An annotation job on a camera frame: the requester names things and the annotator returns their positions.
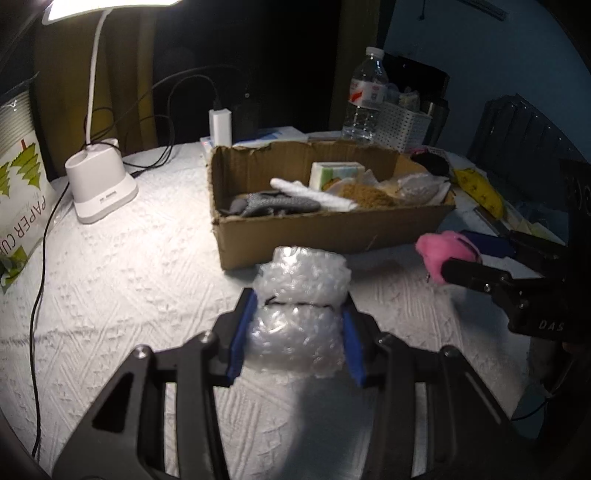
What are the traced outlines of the pink fuzzy plush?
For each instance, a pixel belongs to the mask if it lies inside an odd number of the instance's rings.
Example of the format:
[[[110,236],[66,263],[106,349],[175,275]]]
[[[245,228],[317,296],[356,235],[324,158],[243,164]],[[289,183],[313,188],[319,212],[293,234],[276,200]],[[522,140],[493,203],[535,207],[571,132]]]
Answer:
[[[454,231],[427,233],[415,244],[431,279],[440,285],[446,284],[442,267],[450,259],[481,263],[478,248],[463,234]]]

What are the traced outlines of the bubble wrap bundle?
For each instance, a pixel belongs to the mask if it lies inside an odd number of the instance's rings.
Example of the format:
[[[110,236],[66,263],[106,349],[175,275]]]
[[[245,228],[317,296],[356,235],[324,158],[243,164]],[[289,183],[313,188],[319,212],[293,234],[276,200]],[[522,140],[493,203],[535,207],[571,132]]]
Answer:
[[[256,311],[246,334],[249,368],[291,378],[342,369],[342,306],[352,271],[337,253],[281,246],[252,282]]]

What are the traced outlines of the grey dotted glove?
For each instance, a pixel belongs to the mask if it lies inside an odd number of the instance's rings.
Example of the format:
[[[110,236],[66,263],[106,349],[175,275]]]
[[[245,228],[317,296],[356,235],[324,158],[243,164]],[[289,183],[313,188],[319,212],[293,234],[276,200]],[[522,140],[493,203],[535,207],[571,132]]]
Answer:
[[[253,218],[308,214],[319,210],[321,204],[318,201],[270,190],[236,196],[229,202],[228,207],[221,208],[221,214],[226,217]]]

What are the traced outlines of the brown fuzzy cloth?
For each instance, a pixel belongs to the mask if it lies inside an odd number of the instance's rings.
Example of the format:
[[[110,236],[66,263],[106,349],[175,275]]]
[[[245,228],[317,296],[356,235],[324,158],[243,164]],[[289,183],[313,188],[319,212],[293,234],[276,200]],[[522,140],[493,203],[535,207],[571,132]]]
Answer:
[[[339,188],[339,197],[357,203],[363,209],[394,208],[397,201],[384,191],[369,185],[345,184]]]

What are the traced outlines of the white cloth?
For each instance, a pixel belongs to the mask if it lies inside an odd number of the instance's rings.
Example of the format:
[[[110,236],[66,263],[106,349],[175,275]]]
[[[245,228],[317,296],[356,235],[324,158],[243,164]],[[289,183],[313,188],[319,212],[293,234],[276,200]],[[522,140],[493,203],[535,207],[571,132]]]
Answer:
[[[298,181],[290,182],[280,178],[273,178],[270,180],[270,186],[290,197],[313,200],[320,204],[322,210],[325,211],[351,212],[359,208],[359,204],[354,200],[308,188]]]

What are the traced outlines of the tissue pack with cartoon print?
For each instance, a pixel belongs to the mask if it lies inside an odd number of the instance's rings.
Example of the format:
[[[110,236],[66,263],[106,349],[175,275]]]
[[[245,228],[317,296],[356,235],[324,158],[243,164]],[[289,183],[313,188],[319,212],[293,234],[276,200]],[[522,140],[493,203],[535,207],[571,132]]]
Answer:
[[[312,190],[325,191],[332,183],[346,178],[356,179],[365,171],[366,168],[359,162],[314,162],[308,186]]]

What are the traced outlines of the yellow plastic package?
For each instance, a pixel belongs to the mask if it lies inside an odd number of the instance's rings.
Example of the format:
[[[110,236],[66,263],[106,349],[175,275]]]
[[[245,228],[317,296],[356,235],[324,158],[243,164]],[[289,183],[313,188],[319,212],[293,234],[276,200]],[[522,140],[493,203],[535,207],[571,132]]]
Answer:
[[[502,196],[479,171],[473,168],[455,169],[454,176],[460,188],[496,220],[504,217],[505,205]]]

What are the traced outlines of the brown cardboard box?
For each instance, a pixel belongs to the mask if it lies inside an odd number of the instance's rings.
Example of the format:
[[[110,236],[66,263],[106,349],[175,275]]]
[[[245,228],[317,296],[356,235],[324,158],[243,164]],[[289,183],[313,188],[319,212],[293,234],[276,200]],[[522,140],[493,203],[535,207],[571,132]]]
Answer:
[[[436,231],[455,208],[452,194],[437,205],[321,211],[287,216],[225,216],[233,198],[270,190],[280,178],[307,184],[317,161],[353,161],[380,180],[423,171],[407,156],[376,145],[349,141],[273,142],[259,148],[216,147],[208,161],[211,222],[224,270],[270,261],[280,246],[303,246],[358,254],[415,242]]]

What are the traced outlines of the dark radiator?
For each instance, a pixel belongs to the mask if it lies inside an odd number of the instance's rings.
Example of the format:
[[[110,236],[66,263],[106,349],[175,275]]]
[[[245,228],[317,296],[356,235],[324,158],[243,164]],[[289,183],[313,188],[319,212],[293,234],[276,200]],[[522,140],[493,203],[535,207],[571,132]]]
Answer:
[[[585,157],[541,111],[520,95],[490,100],[468,150],[468,159],[511,203],[566,209],[562,173]]]

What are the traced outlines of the white embossed tablecloth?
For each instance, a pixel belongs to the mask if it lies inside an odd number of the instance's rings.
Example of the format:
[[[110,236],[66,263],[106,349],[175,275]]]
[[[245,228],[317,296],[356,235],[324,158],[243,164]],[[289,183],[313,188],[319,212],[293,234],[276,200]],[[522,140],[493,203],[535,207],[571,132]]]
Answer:
[[[211,231],[206,161],[176,146],[137,197],[92,225],[64,199],[44,249],[1,295],[1,407],[51,469],[71,432],[139,345],[178,346],[211,327],[254,277],[224,272]],[[356,306],[409,344],[460,348],[509,416],[526,409],[529,341],[488,297],[429,280],[410,245],[352,255]],[[245,369],[216,393],[235,479],[356,479],[375,394],[347,372],[280,378]]]

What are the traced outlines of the white plastic basket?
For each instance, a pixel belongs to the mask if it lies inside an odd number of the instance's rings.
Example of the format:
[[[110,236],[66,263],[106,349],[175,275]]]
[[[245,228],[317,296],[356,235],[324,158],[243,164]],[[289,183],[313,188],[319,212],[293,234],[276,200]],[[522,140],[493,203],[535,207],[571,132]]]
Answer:
[[[431,121],[427,114],[385,102],[378,118],[375,142],[408,153],[423,144]]]

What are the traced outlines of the white desk lamp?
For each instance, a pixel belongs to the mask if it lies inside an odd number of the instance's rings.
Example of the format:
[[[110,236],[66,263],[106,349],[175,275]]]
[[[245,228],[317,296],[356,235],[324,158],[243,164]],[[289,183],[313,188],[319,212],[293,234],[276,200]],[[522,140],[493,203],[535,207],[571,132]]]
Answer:
[[[42,23],[51,25],[87,13],[100,12],[95,27],[89,66],[87,116],[83,148],[65,162],[65,171],[73,197],[77,219],[82,224],[95,223],[138,193],[135,179],[126,171],[118,141],[107,139],[94,144],[91,140],[92,110],[100,36],[107,17],[115,9],[155,7],[166,8],[176,0],[154,1],[53,1],[45,10]]]

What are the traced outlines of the clear water bottle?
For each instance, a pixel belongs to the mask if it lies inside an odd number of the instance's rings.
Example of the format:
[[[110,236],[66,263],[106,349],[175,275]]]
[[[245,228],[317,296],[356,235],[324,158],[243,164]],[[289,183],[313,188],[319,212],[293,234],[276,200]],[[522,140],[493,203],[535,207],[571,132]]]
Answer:
[[[374,140],[389,83],[383,66],[384,55],[382,49],[367,47],[365,59],[353,71],[342,124],[344,139],[363,143]]]

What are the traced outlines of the paper cup package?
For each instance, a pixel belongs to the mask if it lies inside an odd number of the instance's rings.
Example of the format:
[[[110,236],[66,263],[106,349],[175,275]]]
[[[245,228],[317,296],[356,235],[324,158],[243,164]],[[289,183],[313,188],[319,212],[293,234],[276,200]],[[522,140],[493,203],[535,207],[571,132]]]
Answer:
[[[1,290],[7,291],[41,242],[57,194],[47,180],[23,89],[1,105]]]

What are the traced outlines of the yellow curtain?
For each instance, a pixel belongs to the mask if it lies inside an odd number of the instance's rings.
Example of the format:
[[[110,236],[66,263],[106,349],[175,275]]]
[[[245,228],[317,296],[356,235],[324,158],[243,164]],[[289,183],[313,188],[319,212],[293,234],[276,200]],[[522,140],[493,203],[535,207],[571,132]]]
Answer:
[[[165,1],[52,1],[34,31],[34,96],[56,174],[91,138],[155,147],[155,27]]]

